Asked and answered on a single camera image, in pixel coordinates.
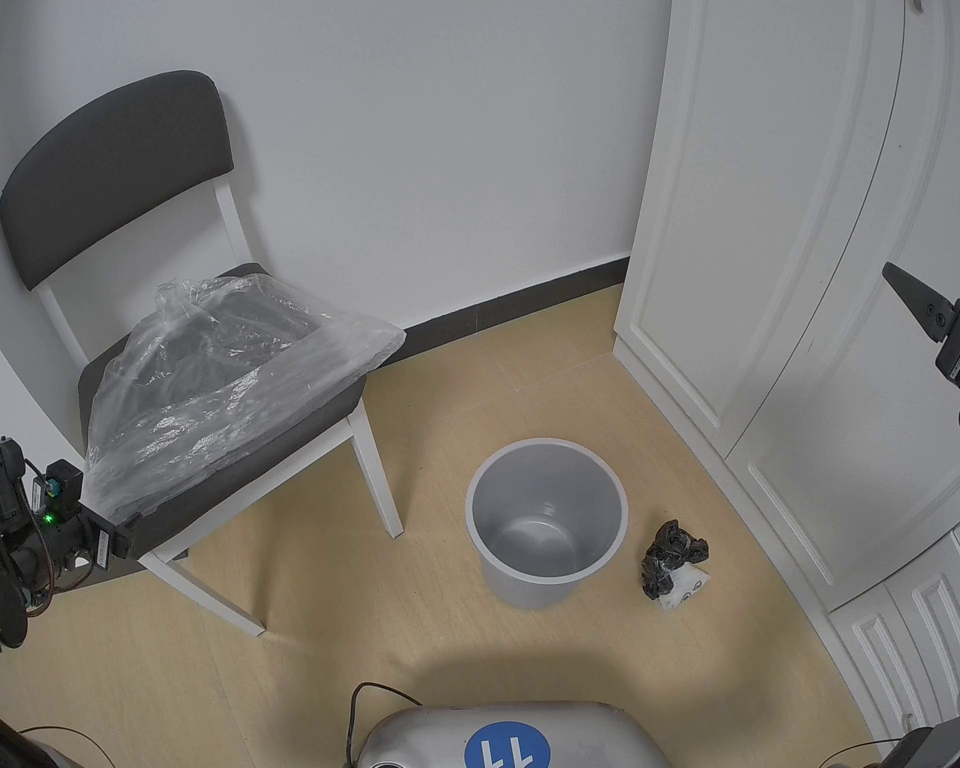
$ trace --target white chair frame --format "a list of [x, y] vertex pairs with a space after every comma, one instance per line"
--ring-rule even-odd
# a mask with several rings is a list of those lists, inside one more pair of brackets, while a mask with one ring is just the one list
[[[216, 193], [217, 203], [220, 205], [220, 212], [224, 217], [224, 224], [227, 226], [227, 236], [233, 249], [233, 257], [237, 264], [247, 264], [253, 259], [247, 237], [240, 223], [240, 217], [237, 214], [236, 203], [233, 200], [233, 193], [230, 191], [227, 176], [218, 177], [211, 183]], [[48, 280], [41, 282], [34, 290], [71, 357], [82, 370], [89, 360], [73, 329], [63, 315]], [[140, 558], [140, 563], [174, 589], [182, 592], [204, 608], [213, 611], [244, 632], [254, 636], [262, 635], [265, 628], [260, 621], [199, 581], [189, 571], [175, 563], [174, 558], [203, 537], [213, 533], [221, 525], [234, 519], [254, 501], [282, 485], [301, 469], [309, 467], [347, 440], [350, 440], [353, 444], [353, 451], [360, 463], [360, 469], [363, 470], [364, 478], [370, 488], [373, 503], [380, 514], [383, 527], [395, 539], [403, 533], [403, 524], [396, 512], [396, 504], [390, 493], [387, 475], [383, 471], [380, 454], [376, 449], [376, 442], [373, 440], [373, 432], [371, 432], [370, 422], [367, 419], [367, 410], [361, 397], [356, 408], [349, 416], [339, 420], [323, 434], [287, 456], [255, 480], [251, 480], [246, 486], [208, 510], [171, 539], [147, 552]]]

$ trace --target chair backrest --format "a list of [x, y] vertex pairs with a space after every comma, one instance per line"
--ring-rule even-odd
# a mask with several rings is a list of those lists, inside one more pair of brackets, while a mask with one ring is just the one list
[[124, 85], [48, 131], [0, 194], [0, 228], [30, 290], [111, 232], [233, 168], [213, 81], [178, 71]]

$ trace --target clear plastic bag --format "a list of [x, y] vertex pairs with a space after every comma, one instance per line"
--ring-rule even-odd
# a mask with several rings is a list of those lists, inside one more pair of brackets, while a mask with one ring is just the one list
[[117, 524], [152, 513], [329, 402], [404, 336], [266, 275], [161, 285], [93, 398], [84, 504]]

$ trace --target chair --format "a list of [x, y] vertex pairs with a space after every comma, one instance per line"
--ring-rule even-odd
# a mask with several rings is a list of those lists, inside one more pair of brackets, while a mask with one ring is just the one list
[[[251, 259], [230, 192], [233, 169], [227, 121], [214, 83], [178, 71], [124, 85], [66, 117], [13, 169], [0, 194], [0, 228], [16, 270], [35, 291], [71, 356], [86, 442], [90, 404], [123, 338], [89, 361], [48, 278], [74, 256], [154, 207], [212, 182], [236, 266], [223, 276], [267, 274]], [[252, 634], [253, 616], [173, 562], [180, 552], [233, 519], [261, 496], [350, 440], [384, 527], [403, 533], [364, 409], [365, 378], [253, 454], [215, 472], [154, 513], [125, 524], [127, 558]]]

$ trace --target empty bucket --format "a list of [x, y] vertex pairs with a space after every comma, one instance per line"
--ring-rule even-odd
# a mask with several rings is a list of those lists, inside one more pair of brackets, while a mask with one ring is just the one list
[[627, 494], [599, 456], [535, 438], [507, 445], [473, 475], [467, 528], [493, 594], [545, 608], [616, 554], [627, 533]]

